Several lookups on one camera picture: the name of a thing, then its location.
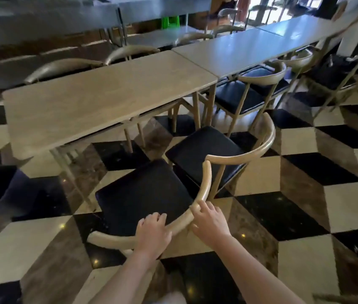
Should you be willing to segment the light wooden table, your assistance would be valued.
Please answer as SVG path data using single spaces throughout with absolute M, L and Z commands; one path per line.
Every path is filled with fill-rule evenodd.
M 335 21 L 311 15 L 302 15 L 277 23 L 261 25 L 257 28 L 293 40 L 302 37 L 320 39 L 334 35 L 347 28 L 352 20 L 353 15 L 347 15 Z
M 88 208 L 95 211 L 58 148 L 215 85 L 217 80 L 167 50 L 5 91 L 2 96 L 13 156 L 24 160 L 50 151 Z
M 252 28 L 232 35 L 177 46 L 173 51 L 220 80 L 331 36 L 320 32 L 297 32 L 296 35 L 285 37 Z

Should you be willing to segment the dark round seat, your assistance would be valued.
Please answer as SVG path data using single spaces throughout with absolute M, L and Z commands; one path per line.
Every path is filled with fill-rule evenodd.
M 0 215 L 28 215 L 42 189 L 15 165 L 0 165 Z

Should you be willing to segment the person's left forearm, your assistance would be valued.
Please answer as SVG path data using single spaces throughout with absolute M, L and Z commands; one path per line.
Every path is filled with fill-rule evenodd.
M 88 304 L 132 304 L 142 279 L 160 255 L 135 250 Z

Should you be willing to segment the wooden chair with black seat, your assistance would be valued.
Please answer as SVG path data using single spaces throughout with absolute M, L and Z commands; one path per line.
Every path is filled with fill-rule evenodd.
M 192 43 L 199 42 L 201 40 L 211 40 L 214 38 L 215 37 L 211 34 L 205 34 L 199 32 L 186 33 L 175 40 L 175 42 L 173 43 L 173 47 L 189 45 Z
M 353 64 L 351 69 L 333 62 L 330 56 L 328 62 L 321 67 L 314 67 L 304 74 L 304 78 L 312 85 L 319 87 L 328 96 L 322 106 L 313 115 L 315 119 L 333 100 L 334 108 L 345 102 L 358 89 L 358 55 L 343 58 L 345 64 Z
M 284 78 L 287 66 L 283 61 L 268 61 L 273 68 L 269 75 L 238 76 L 235 81 L 224 84 L 216 89 L 215 105 L 232 118 L 227 137 L 230 137 L 238 118 L 257 111 L 256 117 L 249 126 L 252 130 L 268 103 L 278 83 Z
M 146 46 L 146 45 L 127 45 L 122 46 L 120 48 L 117 48 L 114 50 L 104 61 L 104 66 L 109 66 L 112 64 L 112 62 L 125 58 L 125 59 L 132 59 L 132 56 L 138 55 L 138 54 L 155 54 L 160 52 L 160 49 L 152 47 L 152 46 Z
M 207 200 L 212 200 L 249 163 L 262 157 L 272 146 L 276 129 L 267 112 L 262 114 L 259 125 L 260 135 L 249 152 L 244 152 L 219 130 L 206 126 L 174 145 L 165 156 L 199 187 L 202 187 L 202 165 L 209 161 L 212 185 Z
M 128 256 L 137 243 L 138 221 L 155 212 L 167 215 L 166 229 L 175 236 L 194 220 L 191 207 L 207 200 L 211 185 L 210 161 L 202 163 L 202 183 L 194 199 L 164 159 L 151 161 L 95 193 L 107 232 L 93 231 L 87 242 Z
M 102 67 L 101 61 L 83 59 L 83 58 L 66 58 L 48 62 L 35 69 L 23 81 L 25 85 L 33 84 L 39 81 L 52 79 L 59 76 L 65 76 L 74 72 L 86 71 L 93 68 Z
M 284 77 L 277 83 L 269 85 L 258 85 L 252 84 L 251 88 L 254 89 L 257 93 L 265 97 L 266 106 L 268 109 L 273 106 L 277 109 L 280 106 L 280 103 L 285 99 L 287 93 L 291 90 L 293 84 L 295 83 L 298 76 L 308 71 L 309 65 L 314 58 L 314 54 L 308 48 L 302 49 L 295 53 L 290 58 L 282 60 L 286 65 L 287 70 L 290 69 L 293 74 L 291 81 L 287 81 Z
M 224 9 L 221 9 L 219 10 L 219 12 L 217 13 L 217 24 L 216 26 L 220 26 L 220 19 L 223 18 L 223 17 L 226 17 L 226 16 L 229 16 L 230 18 L 230 21 L 231 21 L 231 25 L 234 26 L 235 25 L 235 21 L 236 21 L 236 18 L 237 18 L 237 15 L 241 14 L 242 13 L 242 10 L 240 9 L 232 9 L 232 8 L 224 8 Z
M 223 34 L 223 33 L 228 33 L 232 34 L 232 33 L 237 33 L 239 31 L 245 31 L 246 29 L 244 27 L 240 27 L 240 26 L 235 26 L 235 25 L 218 25 L 217 27 L 213 28 L 211 31 L 211 35 L 214 38 L 217 38 L 217 36 L 219 34 Z

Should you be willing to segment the green plastic stool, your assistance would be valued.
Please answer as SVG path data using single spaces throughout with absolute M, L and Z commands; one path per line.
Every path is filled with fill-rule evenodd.
M 171 29 L 180 27 L 180 16 L 168 16 L 161 18 L 161 29 Z

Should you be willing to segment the person's right forearm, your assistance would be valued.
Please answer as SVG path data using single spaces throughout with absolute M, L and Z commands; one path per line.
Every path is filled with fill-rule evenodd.
M 246 304 L 306 304 L 231 235 L 217 240 L 214 250 Z

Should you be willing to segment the person's left hand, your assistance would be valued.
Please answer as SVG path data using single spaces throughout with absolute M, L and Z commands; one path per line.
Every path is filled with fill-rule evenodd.
M 167 227 L 143 226 L 136 228 L 134 254 L 148 262 L 155 261 L 171 242 L 172 232 Z

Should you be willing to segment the stainless steel counter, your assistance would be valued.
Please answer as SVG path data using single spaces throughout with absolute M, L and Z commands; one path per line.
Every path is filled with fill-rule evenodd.
M 0 46 L 120 25 L 117 6 L 99 0 L 0 0 Z
M 99 0 L 115 4 L 124 25 L 169 16 L 208 12 L 212 0 Z

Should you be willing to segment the person's right hand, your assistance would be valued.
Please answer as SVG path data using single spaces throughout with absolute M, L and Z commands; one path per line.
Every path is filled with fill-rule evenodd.
M 216 250 L 224 240 L 232 237 L 222 210 L 219 207 L 216 209 L 216 217 L 194 218 L 190 225 L 192 232 L 212 250 Z

